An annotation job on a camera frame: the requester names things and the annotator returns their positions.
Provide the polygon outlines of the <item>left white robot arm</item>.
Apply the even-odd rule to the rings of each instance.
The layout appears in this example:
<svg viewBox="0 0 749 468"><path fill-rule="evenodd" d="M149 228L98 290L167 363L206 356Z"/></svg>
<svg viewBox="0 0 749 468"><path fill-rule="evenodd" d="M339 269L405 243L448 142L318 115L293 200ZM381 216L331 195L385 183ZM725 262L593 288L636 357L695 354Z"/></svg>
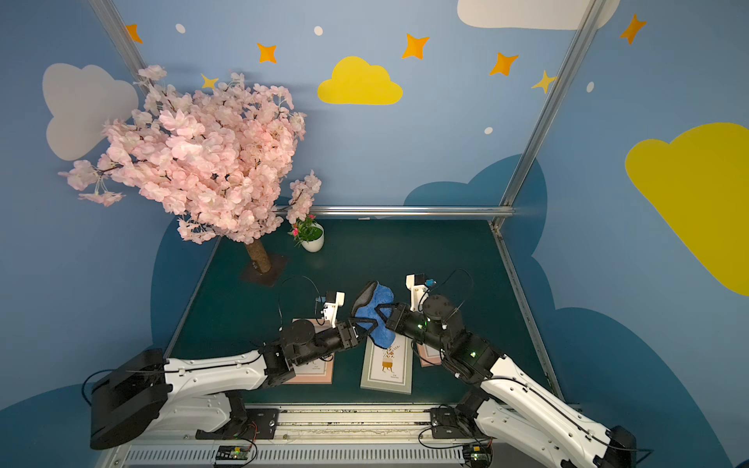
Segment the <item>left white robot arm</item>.
<svg viewBox="0 0 749 468"><path fill-rule="evenodd" d="M247 421L243 392L280 386L301 366L367 337L353 321L316 331L298 320L275 341L235 356L181 360L144 351L94 384L90 447L112 449L154 431L232 436Z"/></svg>

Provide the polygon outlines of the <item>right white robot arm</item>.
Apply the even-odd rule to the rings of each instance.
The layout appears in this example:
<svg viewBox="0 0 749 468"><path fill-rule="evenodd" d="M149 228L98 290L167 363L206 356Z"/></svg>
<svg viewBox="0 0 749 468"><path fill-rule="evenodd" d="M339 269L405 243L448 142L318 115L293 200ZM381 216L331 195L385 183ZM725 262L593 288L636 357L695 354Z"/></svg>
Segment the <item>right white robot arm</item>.
<svg viewBox="0 0 749 468"><path fill-rule="evenodd" d="M468 331L446 296L429 296L417 306L382 304L376 311L390 331L439 350L443 367L471 386L456 410L482 434L545 467L636 465L633 434L586 417L535 382L506 353Z"/></svg>

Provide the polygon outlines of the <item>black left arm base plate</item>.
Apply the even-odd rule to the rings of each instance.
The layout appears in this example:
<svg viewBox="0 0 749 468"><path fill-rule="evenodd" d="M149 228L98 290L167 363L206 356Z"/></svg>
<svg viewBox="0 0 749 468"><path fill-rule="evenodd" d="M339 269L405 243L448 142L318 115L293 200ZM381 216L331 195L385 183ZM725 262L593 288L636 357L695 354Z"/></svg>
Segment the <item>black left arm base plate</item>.
<svg viewBox="0 0 749 468"><path fill-rule="evenodd" d="M272 440L278 427L280 411L274 408L246 409L243 415L234 415L219 429L208 432L197 430L196 440Z"/></svg>

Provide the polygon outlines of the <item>blue black-edged cloth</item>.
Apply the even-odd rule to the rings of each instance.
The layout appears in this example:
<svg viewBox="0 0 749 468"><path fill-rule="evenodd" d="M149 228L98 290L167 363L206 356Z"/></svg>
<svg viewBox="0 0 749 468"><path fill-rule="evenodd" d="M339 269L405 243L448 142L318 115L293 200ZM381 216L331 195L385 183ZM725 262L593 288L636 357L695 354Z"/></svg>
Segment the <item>blue black-edged cloth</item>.
<svg viewBox="0 0 749 468"><path fill-rule="evenodd" d="M365 329L376 347L388 349L395 340L394 331L386 327L395 307L392 290L379 282L368 282L356 298L350 317Z"/></svg>

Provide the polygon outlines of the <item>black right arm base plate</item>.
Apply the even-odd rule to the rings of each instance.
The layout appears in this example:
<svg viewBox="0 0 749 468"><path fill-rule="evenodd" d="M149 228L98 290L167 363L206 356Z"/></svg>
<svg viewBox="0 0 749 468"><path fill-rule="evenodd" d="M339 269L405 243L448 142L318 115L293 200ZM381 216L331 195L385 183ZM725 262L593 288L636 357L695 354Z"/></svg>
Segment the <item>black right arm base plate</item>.
<svg viewBox="0 0 749 468"><path fill-rule="evenodd" d="M435 440L472 439L471 422L454 407L440 405L429 410L431 437Z"/></svg>

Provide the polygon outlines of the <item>grey-green picture frame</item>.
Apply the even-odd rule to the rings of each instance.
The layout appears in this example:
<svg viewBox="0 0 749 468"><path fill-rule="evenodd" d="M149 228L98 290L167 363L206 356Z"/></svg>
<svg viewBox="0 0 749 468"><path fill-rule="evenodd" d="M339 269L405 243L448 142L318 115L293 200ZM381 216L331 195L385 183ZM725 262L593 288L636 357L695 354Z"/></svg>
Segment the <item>grey-green picture frame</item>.
<svg viewBox="0 0 749 468"><path fill-rule="evenodd" d="M368 340L360 387L411 395L413 369L411 339L397 335L388 349L377 347Z"/></svg>

